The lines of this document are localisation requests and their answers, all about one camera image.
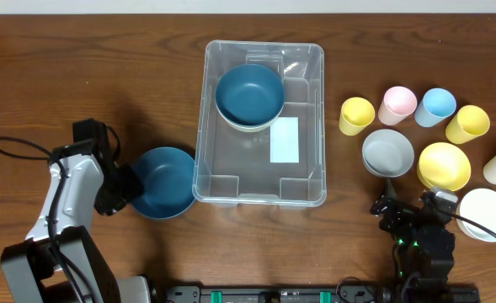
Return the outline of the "dark blue bowl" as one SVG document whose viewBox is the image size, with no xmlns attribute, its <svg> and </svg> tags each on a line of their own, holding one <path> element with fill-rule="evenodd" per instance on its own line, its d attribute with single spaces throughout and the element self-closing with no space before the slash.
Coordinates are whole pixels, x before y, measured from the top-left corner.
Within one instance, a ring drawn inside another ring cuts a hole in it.
<svg viewBox="0 0 496 303">
<path fill-rule="evenodd" d="M 131 202 L 141 215 L 154 220 L 170 219 L 195 202 L 195 161 L 185 151 L 168 146 L 154 148 L 131 166 L 144 187 L 143 194 Z"/>
<path fill-rule="evenodd" d="M 225 73 L 216 86 L 216 105 L 285 104 L 285 86 L 280 76 L 259 64 L 243 64 Z"/>
</svg>

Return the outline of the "beige plastic bowl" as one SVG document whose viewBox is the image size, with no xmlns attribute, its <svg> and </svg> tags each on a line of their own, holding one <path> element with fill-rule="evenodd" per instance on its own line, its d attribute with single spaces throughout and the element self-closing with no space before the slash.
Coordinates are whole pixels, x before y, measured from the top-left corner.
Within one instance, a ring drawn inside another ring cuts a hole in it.
<svg viewBox="0 0 496 303">
<path fill-rule="evenodd" d="M 280 116 L 285 105 L 218 104 L 219 115 L 235 130 L 257 132 L 268 128 Z"/>
</svg>

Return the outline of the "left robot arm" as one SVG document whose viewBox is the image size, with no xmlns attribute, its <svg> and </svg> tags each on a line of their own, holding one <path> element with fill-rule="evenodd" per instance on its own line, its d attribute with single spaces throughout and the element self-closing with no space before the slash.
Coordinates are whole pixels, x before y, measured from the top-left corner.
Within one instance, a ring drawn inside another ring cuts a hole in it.
<svg viewBox="0 0 496 303">
<path fill-rule="evenodd" d="M 45 152 L 51 183 L 39 218 L 1 256 L 14 301 L 154 301 L 147 278 L 117 279 L 90 236 L 93 213 L 113 215 L 144 192 L 129 165 L 116 165 L 113 133 L 98 120 L 78 121 L 71 145 Z"/>
</svg>

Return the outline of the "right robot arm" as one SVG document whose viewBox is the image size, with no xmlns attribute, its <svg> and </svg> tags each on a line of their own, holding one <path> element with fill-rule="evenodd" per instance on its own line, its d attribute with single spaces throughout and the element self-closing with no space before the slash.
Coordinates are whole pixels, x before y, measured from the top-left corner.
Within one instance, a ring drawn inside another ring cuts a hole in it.
<svg viewBox="0 0 496 303">
<path fill-rule="evenodd" d="M 394 241 L 394 286 L 381 295 L 383 301 L 441 302 L 448 295 L 456 237 L 446 225 L 457 200 L 450 190 L 433 187 L 422 193 L 422 207 L 413 206 L 398 199 L 391 180 L 384 180 L 379 198 L 370 207 L 370 213 L 381 218 L 379 228 Z"/>
</svg>

